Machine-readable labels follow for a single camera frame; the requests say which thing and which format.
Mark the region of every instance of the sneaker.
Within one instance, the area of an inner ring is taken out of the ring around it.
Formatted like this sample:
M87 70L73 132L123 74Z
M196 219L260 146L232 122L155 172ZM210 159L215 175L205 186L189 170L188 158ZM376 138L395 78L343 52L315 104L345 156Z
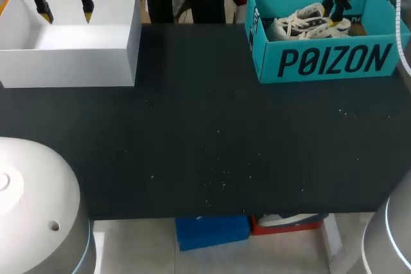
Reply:
M324 214L270 214L265 215L258 219L258 224L262 227L290 227L300 224L309 224L315 221L323 220L328 216L328 213Z
M326 20L329 25L332 25L333 23L333 21L329 17L324 18L324 20ZM332 25L332 27L335 27L335 29L337 29L342 34L347 35L351 27L351 22L348 19L342 19L342 21Z
M267 38L270 41L277 41L346 37L351 27L351 22L348 19L343 19L330 26L330 30L325 32L327 34L323 37L325 33L322 31L327 28L326 25L333 23L330 18L322 16L323 12L324 7L320 3L314 3L302 10L297 10L289 17L274 19L274 22L267 29ZM308 32L318 27L321 27L322 31L315 31L307 36Z
M337 26L338 24L336 26L330 26L328 23L323 24L313 30L301 33L297 37L297 40L349 37L349 35L347 35L348 29L344 28L344 25L340 25L340 27Z
M322 4L314 3L297 10L289 17L274 19L267 29L267 37L269 40L298 40L301 33L327 23L322 16L323 11Z

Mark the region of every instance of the gray cylinder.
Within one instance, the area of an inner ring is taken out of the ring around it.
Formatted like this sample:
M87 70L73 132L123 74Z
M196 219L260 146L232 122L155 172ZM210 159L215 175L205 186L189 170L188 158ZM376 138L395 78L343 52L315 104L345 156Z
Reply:
M367 225L362 259L368 273L411 273L411 173Z

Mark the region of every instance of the teal shoe box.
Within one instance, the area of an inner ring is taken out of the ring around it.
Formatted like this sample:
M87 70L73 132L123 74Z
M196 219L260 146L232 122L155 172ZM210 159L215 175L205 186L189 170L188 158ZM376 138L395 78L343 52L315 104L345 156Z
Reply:
M351 0L344 12L367 35L269 42L263 21L287 17L322 0L248 0L245 31L261 83L390 76L399 61L395 8L388 0ZM401 22L403 48L410 32Z

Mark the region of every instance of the red box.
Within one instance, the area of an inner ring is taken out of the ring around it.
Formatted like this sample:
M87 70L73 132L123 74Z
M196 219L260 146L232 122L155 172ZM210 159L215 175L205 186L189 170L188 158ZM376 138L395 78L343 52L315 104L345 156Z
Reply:
M322 220L315 221L309 224L301 224L301 225L295 225L295 226L290 226L290 227L262 227L257 224L255 217L251 215L250 224L251 224L251 234L252 235L265 235L265 234L282 234L284 232L317 229L319 226L321 226Z

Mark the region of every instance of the cardboard box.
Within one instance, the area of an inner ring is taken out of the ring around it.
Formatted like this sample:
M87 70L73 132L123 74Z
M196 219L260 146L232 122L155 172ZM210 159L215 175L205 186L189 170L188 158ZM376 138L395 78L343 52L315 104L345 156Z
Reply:
M250 234L246 216L176 218L180 251L245 240Z
M390 76L399 57L395 9L387 0L351 0L345 11L366 36L269 42L262 19L287 17L322 0L248 0L245 31L261 83ZM401 22L405 47L410 32Z
M133 86L141 34L139 0L10 0L0 16L0 81L5 88Z

